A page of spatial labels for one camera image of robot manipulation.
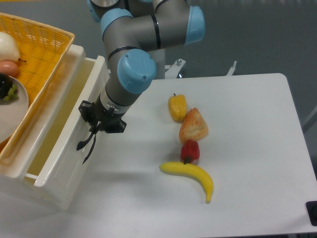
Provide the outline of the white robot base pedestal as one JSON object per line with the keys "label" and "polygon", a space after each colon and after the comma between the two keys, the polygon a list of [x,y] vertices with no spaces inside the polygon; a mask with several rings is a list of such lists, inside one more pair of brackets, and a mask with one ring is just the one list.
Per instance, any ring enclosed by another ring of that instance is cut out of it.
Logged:
{"label": "white robot base pedestal", "polygon": [[155,79],[165,79],[165,49],[151,51],[149,54],[157,67]]}

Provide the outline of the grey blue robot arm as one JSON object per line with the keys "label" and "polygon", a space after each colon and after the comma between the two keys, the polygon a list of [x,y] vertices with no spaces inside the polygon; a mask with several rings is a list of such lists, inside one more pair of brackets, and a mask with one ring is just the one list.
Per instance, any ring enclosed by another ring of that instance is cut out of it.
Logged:
{"label": "grey blue robot arm", "polygon": [[141,16],[133,15],[126,1],[87,4],[100,23],[111,75],[97,99],[83,101],[79,111],[92,134],[123,132],[122,116],[157,74],[150,52],[200,41],[205,35],[204,14],[184,0],[150,0],[152,10]]}

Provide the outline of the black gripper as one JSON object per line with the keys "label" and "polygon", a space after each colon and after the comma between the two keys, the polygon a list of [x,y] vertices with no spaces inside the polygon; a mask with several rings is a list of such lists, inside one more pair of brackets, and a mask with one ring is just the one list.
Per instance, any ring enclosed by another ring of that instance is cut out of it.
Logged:
{"label": "black gripper", "polygon": [[83,120],[90,126],[89,131],[97,128],[105,133],[123,133],[127,124],[116,114],[114,108],[106,109],[100,100],[94,103],[83,100],[78,107]]}

